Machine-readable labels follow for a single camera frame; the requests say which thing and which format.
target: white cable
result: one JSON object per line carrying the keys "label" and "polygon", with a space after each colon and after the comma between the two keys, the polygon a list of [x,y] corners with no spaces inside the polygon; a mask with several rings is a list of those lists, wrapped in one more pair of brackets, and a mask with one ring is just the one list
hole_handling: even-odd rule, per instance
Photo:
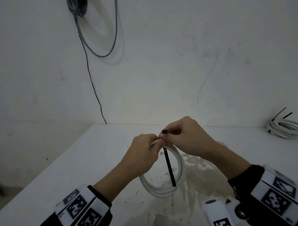
{"label": "white cable", "polygon": [[[153,141],[151,143],[151,145],[155,144],[156,142],[157,142],[157,140]],[[165,197],[172,195],[177,190],[177,188],[179,187],[180,183],[183,181],[184,176],[185,176],[185,162],[184,162],[183,157],[178,152],[177,148],[175,148],[175,146],[172,144],[167,144],[164,147],[173,153],[173,155],[176,157],[177,162],[178,162],[178,174],[175,177],[176,187],[170,187],[170,188],[155,187],[146,180],[144,175],[139,177],[144,188],[151,195],[153,195],[157,198],[165,198]]]}
{"label": "white cable", "polygon": [[271,134],[285,139],[295,139],[298,135],[298,123],[288,119],[274,119],[266,128]]}

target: white wall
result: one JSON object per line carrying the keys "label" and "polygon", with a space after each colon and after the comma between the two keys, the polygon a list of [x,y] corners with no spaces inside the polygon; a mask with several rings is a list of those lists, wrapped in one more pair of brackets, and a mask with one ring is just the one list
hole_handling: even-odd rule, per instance
{"label": "white wall", "polygon": [[[120,0],[112,56],[87,51],[107,122],[164,125],[190,115],[202,125],[260,127],[284,106],[298,120],[297,7],[293,0]],[[114,20],[111,0],[90,0],[79,20],[98,53],[112,45]],[[65,0],[4,1],[0,30],[0,121],[44,130],[53,123],[55,131],[103,123]],[[28,156],[38,147],[18,141]]]}

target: table surface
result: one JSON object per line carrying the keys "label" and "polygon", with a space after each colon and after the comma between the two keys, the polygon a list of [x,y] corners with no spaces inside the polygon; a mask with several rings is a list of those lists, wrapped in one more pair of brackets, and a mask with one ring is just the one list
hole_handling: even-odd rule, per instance
{"label": "table surface", "polygon": [[[3,225],[40,225],[53,207],[80,184],[94,184],[126,153],[133,137],[158,134],[163,126],[95,124],[38,175],[0,211]],[[204,127],[216,140],[253,164],[268,164],[298,181],[298,141],[285,140],[261,128]],[[177,173],[177,161],[169,153]],[[159,199],[133,180],[114,200],[111,225],[208,225],[201,203],[227,198],[232,190],[223,174],[210,162],[183,154],[185,182],[173,196]],[[145,177],[153,185],[170,186],[163,152]]]}

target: person's right hand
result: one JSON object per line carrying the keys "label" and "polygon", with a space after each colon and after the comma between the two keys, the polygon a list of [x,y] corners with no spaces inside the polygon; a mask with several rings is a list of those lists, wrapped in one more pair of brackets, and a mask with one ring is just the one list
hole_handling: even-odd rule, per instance
{"label": "person's right hand", "polygon": [[171,143],[181,151],[204,159],[219,145],[189,116],[170,123],[164,130],[167,134],[159,134],[163,143]]}

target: cable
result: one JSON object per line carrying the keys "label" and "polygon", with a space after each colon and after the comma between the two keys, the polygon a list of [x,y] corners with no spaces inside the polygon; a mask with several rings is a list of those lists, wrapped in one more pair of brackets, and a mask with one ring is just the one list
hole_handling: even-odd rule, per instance
{"label": "cable", "polygon": [[96,98],[97,98],[97,101],[98,101],[98,103],[99,103],[99,105],[100,105],[100,112],[101,112],[101,116],[103,117],[103,120],[104,120],[104,121],[105,121],[105,123],[107,124],[107,122],[106,122],[106,120],[105,120],[105,117],[103,116],[103,111],[102,111],[102,109],[101,109],[101,104],[100,104],[100,101],[99,101],[99,99],[98,99],[98,97],[97,97],[97,94],[96,94],[96,91],[95,91],[95,88],[94,88],[94,85],[93,85],[93,82],[92,82],[91,74],[90,74],[90,71],[89,71],[88,56],[87,56],[87,53],[86,53],[86,50],[85,50],[84,44],[83,44],[83,42],[82,42],[82,39],[81,39],[80,33],[79,33],[79,37],[80,37],[81,43],[82,43],[82,45],[83,45],[83,48],[84,48],[84,51],[85,51],[85,54],[86,54],[87,68],[88,68],[88,72],[89,72],[89,75],[90,75],[90,80],[91,80],[91,84],[92,84],[92,87],[93,87],[93,90],[94,90],[95,96],[96,96]]}
{"label": "cable", "polygon": [[94,52],[90,47],[89,45],[86,43],[85,39],[84,39],[84,36],[82,35],[82,32],[81,32],[81,28],[80,28],[80,25],[79,25],[79,22],[77,20],[77,14],[76,14],[76,7],[74,6],[74,4],[70,5],[68,2],[76,2],[77,0],[67,0],[67,4],[68,4],[68,8],[70,10],[70,12],[72,14],[74,14],[74,21],[75,21],[75,24],[77,26],[77,30],[79,32],[79,35],[83,41],[83,43],[87,46],[87,48],[97,57],[101,57],[101,58],[104,58],[104,57],[107,57],[111,54],[111,52],[113,51],[114,47],[115,47],[115,44],[116,44],[116,39],[117,39],[117,33],[118,33],[118,18],[117,18],[117,0],[115,0],[115,18],[116,18],[116,29],[115,29],[115,38],[114,38],[114,43],[112,45],[112,48],[110,50],[110,52],[106,55],[99,55],[97,54],[96,52]]}
{"label": "cable", "polygon": [[289,113],[285,117],[281,119],[275,119],[283,110],[281,110],[273,119],[272,122],[266,125],[268,132],[275,136],[280,136],[285,139],[295,139],[298,136],[298,123],[285,119],[289,115]]}
{"label": "cable", "polygon": [[172,195],[177,188],[179,187],[179,185],[181,184],[181,182],[184,179],[185,176],[185,163],[184,163],[184,159],[183,157],[180,155],[180,153],[178,152],[177,148],[175,148],[174,145],[172,144],[167,144],[164,146],[166,149],[168,149],[170,152],[173,153],[173,155],[176,157],[177,161],[178,161],[178,174],[175,177],[175,181],[176,181],[176,187],[170,187],[170,188],[164,188],[164,187],[155,187],[152,184],[150,184],[146,178],[144,177],[144,175],[140,176],[140,181],[142,183],[142,185],[144,186],[144,188],[153,196],[157,197],[157,198],[165,198],[168,197],[170,195]]}

